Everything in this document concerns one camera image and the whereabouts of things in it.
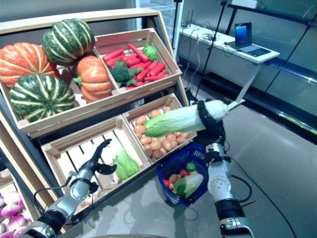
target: pumpkin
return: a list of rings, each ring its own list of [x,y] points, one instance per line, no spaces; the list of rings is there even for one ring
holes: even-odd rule
[[[57,77],[44,74],[21,76],[10,90],[13,109],[29,122],[74,107],[74,92]]]
[[[8,88],[11,88],[20,76],[30,73],[59,76],[56,64],[49,62],[39,45],[15,43],[0,50],[0,77]]]
[[[111,95],[107,70],[97,57],[82,58],[77,65],[77,75],[74,81],[81,85],[81,93],[87,102],[94,102]]]
[[[53,30],[43,36],[47,57],[59,65],[70,65],[92,51],[95,38],[91,28],[81,19],[65,19],[52,24]]]

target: robotic arm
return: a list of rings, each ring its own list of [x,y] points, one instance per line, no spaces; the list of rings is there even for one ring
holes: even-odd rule
[[[53,203],[37,221],[33,222],[19,236],[20,238],[55,238],[60,229],[74,214],[77,206],[88,195],[98,189],[95,182],[90,182],[95,171],[103,175],[112,174],[116,165],[99,164],[98,159],[104,147],[110,144],[111,139],[101,143],[93,157],[79,169],[76,179],[71,183],[68,192]]]
[[[230,157],[224,150],[225,131],[222,121],[216,122],[208,113],[203,101],[198,102],[198,111],[205,130],[198,131],[197,142],[206,148],[208,164],[208,191],[214,199],[223,236],[254,238],[248,219],[239,200],[231,193]]]

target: gray floor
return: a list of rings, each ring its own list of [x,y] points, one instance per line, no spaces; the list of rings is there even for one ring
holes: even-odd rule
[[[221,95],[205,87],[199,99]],[[316,237],[314,225],[317,208],[315,180],[317,149],[265,116],[239,106],[224,119],[228,152],[255,179],[289,219],[298,237]],[[292,233],[273,205],[242,173],[230,164],[232,173],[244,178],[253,188],[244,211],[257,238],[291,238]],[[247,195],[247,188],[231,179],[233,193],[239,198]],[[94,209],[85,221],[72,227],[61,238],[91,238],[109,234],[152,234],[168,238],[219,238],[218,218],[210,194],[205,193],[190,207],[171,207],[156,177],[155,170],[139,178],[115,196]]]

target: laptop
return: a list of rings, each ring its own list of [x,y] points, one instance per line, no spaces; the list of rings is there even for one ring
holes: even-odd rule
[[[267,53],[270,53],[269,50],[263,49],[259,46],[255,46],[252,44],[251,22],[235,24],[234,36],[235,41],[229,42],[227,44],[238,51],[244,52],[254,57],[259,57]]]

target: wooden crate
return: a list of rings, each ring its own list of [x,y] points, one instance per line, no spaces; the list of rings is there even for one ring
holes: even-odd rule
[[[175,94],[170,94],[167,95],[165,97],[159,98],[157,100],[154,100],[150,103],[147,103],[143,106],[140,106],[138,108],[132,109],[126,113],[123,114],[124,118],[126,119],[127,123],[129,124],[129,127],[131,129],[132,134],[135,137],[135,140],[138,142],[139,146],[142,148],[142,151],[144,152],[144,154],[146,155],[146,157],[151,161],[151,163],[156,163],[158,160],[162,159],[163,157],[169,155],[170,153],[172,153],[173,151],[183,147],[184,145],[188,144],[188,142],[193,139],[197,134],[195,132],[192,132],[188,135],[186,141],[180,145],[178,145],[176,148],[170,150],[169,152],[167,152],[163,157],[159,158],[159,159],[155,159],[155,158],[150,158],[146,152],[145,149],[143,147],[143,145],[141,144],[140,140],[137,138],[136,134],[133,131],[135,124],[135,120],[140,117],[140,116],[146,116],[147,119],[150,119],[150,112],[152,110],[159,110],[161,112],[161,114],[163,113],[164,109],[166,107],[170,107],[171,110],[177,109],[177,108],[181,108],[182,105],[180,104],[180,102],[178,101],[177,97],[175,96]]]
[[[5,169],[1,172],[1,174],[5,174],[5,176],[0,178],[0,194],[1,196],[6,196],[10,192],[17,191],[23,201],[23,204],[25,206],[25,211],[30,214],[31,222],[37,220],[40,216],[35,208],[34,204],[30,199],[24,194],[24,192],[20,189],[18,183],[14,179],[14,177],[11,175],[8,169]],[[1,221],[2,224],[7,225],[9,222],[9,218],[5,218],[3,221]]]
[[[99,189],[94,193],[95,202],[151,165],[121,115],[45,144],[42,146],[42,151],[59,184],[63,185],[69,172],[78,170],[85,161],[92,157],[96,147],[105,139],[110,138],[112,141],[108,147],[103,149],[99,163],[112,165],[112,158],[125,149],[138,163],[140,170],[126,180],[121,180],[115,173],[111,176],[96,173],[92,178],[92,181],[99,184]],[[78,206],[75,214],[87,208],[90,203],[91,198],[87,198]]]
[[[179,80],[181,70],[178,68],[173,57],[170,55],[153,28],[96,36],[94,53],[101,59],[101,56],[112,50],[122,48],[123,46],[128,48],[126,43],[129,42],[136,42],[134,44],[138,47],[144,46],[145,44],[151,44],[154,46],[158,51],[159,61],[166,63],[166,70],[169,72],[170,76],[127,91],[125,87],[120,89],[118,88],[114,78],[107,69],[110,74],[110,81],[112,84],[112,95],[92,103],[87,103],[86,100],[82,98],[79,86],[72,81],[72,77],[76,76],[74,75],[74,72],[76,71],[76,64],[70,67],[58,66],[59,72],[62,75],[61,78],[70,84],[70,87],[75,93],[75,107],[65,112],[34,122],[28,122],[28,120],[23,119],[13,110],[10,102],[9,89],[1,82],[1,92],[17,127],[21,131],[27,133],[30,137],[39,137],[83,119],[87,119],[99,113],[136,101],[140,98],[146,97],[147,95],[171,87],[177,82],[177,80]]]

